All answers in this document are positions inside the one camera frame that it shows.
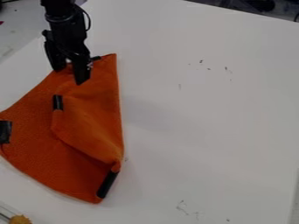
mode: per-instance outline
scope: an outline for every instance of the yellow object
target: yellow object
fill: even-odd
[[[10,224],[32,224],[32,222],[23,215],[16,215],[10,219]]]

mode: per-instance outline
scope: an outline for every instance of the folded cloth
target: folded cloth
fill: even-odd
[[[12,123],[1,156],[55,191],[101,202],[123,158],[116,55],[95,61],[91,78],[79,86],[71,66],[50,73],[1,112],[0,121]]]

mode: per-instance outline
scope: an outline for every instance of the black cable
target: black cable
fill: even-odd
[[[88,13],[87,13],[85,10],[83,10],[81,7],[80,7],[80,9],[83,11],[83,13],[84,13],[85,15],[87,15],[87,19],[88,19],[87,31],[89,31],[90,28],[91,28],[91,18],[90,18],[90,16],[88,15]]]
[[[2,1],[3,4],[7,4],[7,3],[12,3],[12,2],[17,2],[19,0],[6,0],[6,1]]]
[[[294,22],[297,22],[297,19],[299,18],[299,12],[297,13],[297,15],[294,18]]]

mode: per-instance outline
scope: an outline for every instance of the white table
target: white table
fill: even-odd
[[[2,160],[0,200],[37,224],[287,223],[299,168],[299,25],[180,0],[85,8],[93,54],[119,55],[129,160],[96,206]],[[50,71],[41,38],[5,61],[0,109]]]

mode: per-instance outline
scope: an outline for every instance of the cloth fold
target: cloth fold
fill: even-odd
[[[62,109],[53,109],[55,95]],[[101,202],[96,193],[123,158],[116,55],[95,61],[80,86],[71,66],[50,73],[1,120],[12,121],[12,132],[0,154],[16,168],[55,191]]]

